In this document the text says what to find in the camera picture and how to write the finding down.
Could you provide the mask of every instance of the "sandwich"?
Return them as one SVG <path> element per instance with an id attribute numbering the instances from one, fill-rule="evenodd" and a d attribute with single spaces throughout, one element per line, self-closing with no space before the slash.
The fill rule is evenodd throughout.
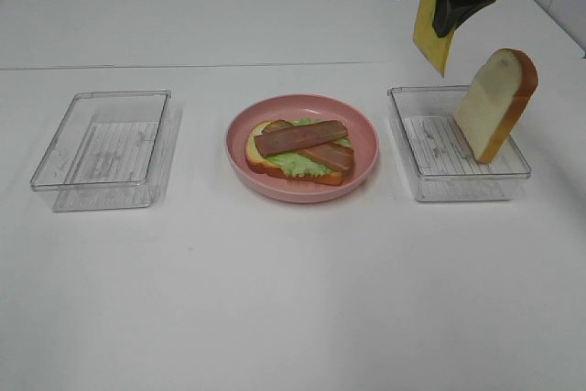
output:
<path id="1" fill-rule="evenodd" d="M 354 151 L 340 121 L 263 121 L 245 145 L 248 167 L 273 178 L 341 185 L 353 169 Z"/>
<path id="2" fill-rule="evenodd" d="M 537 83 L 535 65 L 516 49 L 497 50 L 478 70 L 453 114 L 478 162 L 494 159 Z"/>

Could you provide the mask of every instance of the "toast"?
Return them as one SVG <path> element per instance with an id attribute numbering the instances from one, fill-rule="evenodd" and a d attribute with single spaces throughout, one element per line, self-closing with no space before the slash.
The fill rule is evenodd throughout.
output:
<path id="1" fill-rule="evenodd" d="M 287 175 L 285 171 L 275 163 L 262 157 L 256 149 L 255 136 L 263 133 L 263 129 L 269 125 L 271 121 L 263 121 L 255 126 L 250 132 L 246 140 L 245 157 L 248 167 L 259 174 L 267 174 L 273 178 L 291 179 L 291 180 L 307 180 L 325 185 L 341 185 L 343 180 L 343 173 L 340 171 L 331 170 L 328 174 L 322 176 L 306 175 Z"/>
<path id="2" fill-rule="evenodd" d="M 478 70 L 453 116 L 474 158 L 490 163 L 537 88 L 537 70 L 517 49 L 499 49 Z"/>

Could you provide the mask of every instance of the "bread crust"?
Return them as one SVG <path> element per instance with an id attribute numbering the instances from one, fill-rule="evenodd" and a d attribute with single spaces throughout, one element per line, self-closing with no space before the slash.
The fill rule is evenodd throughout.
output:
<path id="1" fill-rule="evenodd" d="M 510 51 L 521 65 L 521 83 L 513 95 L 511 105 L 506 110 L 499 126 L 494 130 L 483 153 L 477 158 L 482 164 L 490 163 L 498 153 L 501 145 L 507 139 L 511 130 L 521 117 L 531 95 L 538 85 L 537 69 L 527 54 L 518 49 L 499 49 Z"/>
<path id="2" fill-rule="evenodd" d="M 254 137 L 255 135 L 259 135 L 262 133 L 263 128 L 269 125 L 271 121 L 263 121 L 255 126 L 250 132 L 248 140 L 246 141 L 245 146 L 245 158 L 248 167 L 255 173 L 258 174 L 267 174 L 273 178 L 277 179 L 287 179 L 287 180 L 305 180 L 311 181 L 316 183 L 322 183 L 325 185 L 341 185 L 343 180 L 343 174 L 340 171 L 333 171 L 330 174 L 325 176 L 287 176 L 283 170 L 277 167 L 272 162 L 264 159 L 258 153 L 255 147 Z"/>

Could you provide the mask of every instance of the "bacon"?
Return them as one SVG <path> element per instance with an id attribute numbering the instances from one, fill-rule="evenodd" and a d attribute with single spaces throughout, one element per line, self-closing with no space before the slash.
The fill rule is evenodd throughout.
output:
<path id="1" fill-rule="evenodd" d="M 263 133 L 276 132 L 292 126 L 294 125 L 290 122 L 279 119 L 267 125 L 263 129 Z M 296 153 L 337 171 L 348 171 L 354 165 L 354 150 L 335 142 L 302 148 L 297 150 Z"/>
<path id="2" fill-rule="evenodd" d="M 255 136 L 256 149 L 262 157 L 313 147 L 348 136 L 340 121 L 323 121 L 297 125 Z"/>

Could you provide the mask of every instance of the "white bread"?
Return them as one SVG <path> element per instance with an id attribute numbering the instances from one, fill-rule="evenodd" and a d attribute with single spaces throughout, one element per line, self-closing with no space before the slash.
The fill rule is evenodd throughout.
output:
<path id="1" fill-rule="evenodd" d="M 271 121 L 263 121 L 262 123 L 255 126 L 250 132 L 248 139 L 246 140 L 245 156 L 248 167 L 255 173 L 266 173 L 273 178 L 279 179 L 291 179 L 291 180 L 309 180 L 317 183 L 323 183 L 326 185 L 340 185 L 342 183 L 342 173 L 340 171 L 333 171 L 325 176 L 287 176 L 283 170 L 277 167 L 275 164 L 269 162 L 260 155 L 256 149 L 255 136 L 260 135 L 263 129 L 269 125 Z"/>
<path id="2" fill-rule="evenodd" d="M 537 88 L 537 70 L 524 52 L 497 50 L 476 73 L 454 120 L 476 160 L 490 163 Z"/>

